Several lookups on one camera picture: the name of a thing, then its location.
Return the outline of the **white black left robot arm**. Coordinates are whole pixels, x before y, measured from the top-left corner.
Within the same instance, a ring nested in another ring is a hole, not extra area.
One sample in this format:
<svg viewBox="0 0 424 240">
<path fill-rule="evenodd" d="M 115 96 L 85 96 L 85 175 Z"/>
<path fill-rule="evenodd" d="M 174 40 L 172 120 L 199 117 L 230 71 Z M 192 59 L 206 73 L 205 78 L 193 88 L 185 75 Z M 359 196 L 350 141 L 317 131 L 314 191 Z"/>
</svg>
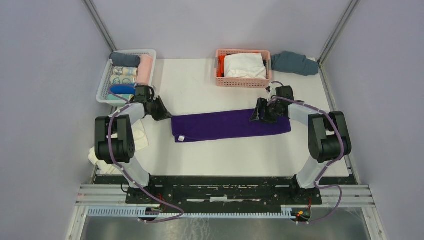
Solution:
<svg viewBox="0 0 424 240">
<path fill-rule="evenodd" d="M 154 202 L 158 191 L 150 185 L 148 173 L 135 157 L 136 143 L 132 125 L 151 116 L 156 122 L 171 119 L 161 97 L 149 85 L 131 86 L 135 95 L 108 116 L 99 116 L 94 124 L 94 152 L 99 160 L 112 165 L 126 178 L 130 188 L 138 188 L 138 197 L 147 204 Z"/>
</svg>

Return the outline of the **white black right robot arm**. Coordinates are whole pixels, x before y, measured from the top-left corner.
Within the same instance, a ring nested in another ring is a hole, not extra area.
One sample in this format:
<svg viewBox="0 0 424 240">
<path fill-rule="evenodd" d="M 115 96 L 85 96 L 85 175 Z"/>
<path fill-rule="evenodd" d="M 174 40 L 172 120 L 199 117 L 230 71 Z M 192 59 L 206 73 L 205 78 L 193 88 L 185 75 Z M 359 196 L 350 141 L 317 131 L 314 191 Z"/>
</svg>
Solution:
<svg viewBox="0 0 424 240">
<path fill-rule="evenodd" d="M 325 111 L 294 99 L 291 86 L 272 81 L 266 87 L 267 98 L 259 98 L 250 122 L 275 124 L 280 117 L 307 127 L 309 158 L 294 175 L 289 199 L 302 204 L 309 193 L 319 188 L 328 168 L 352 151 L 345 115 L 341 111 Z"/>
</svg>

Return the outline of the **purple towel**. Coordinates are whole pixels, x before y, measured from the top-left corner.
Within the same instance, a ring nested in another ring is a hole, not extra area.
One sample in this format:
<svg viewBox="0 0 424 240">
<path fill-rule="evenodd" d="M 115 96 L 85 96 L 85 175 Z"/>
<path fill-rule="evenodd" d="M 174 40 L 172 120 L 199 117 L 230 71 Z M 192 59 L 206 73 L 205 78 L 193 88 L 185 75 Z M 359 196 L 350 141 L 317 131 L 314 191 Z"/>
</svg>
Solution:
<svg viewBox="0 0 424 240">
<path fill-rule="evenodd" d="M 292 131 L 290 120 L 278 117 L 276 123 L 250 121 L 253 109 L 178 115 L 171 119 L 176 143 L 194 143 L 235 138 L 265 137 Z"/>
</svg>

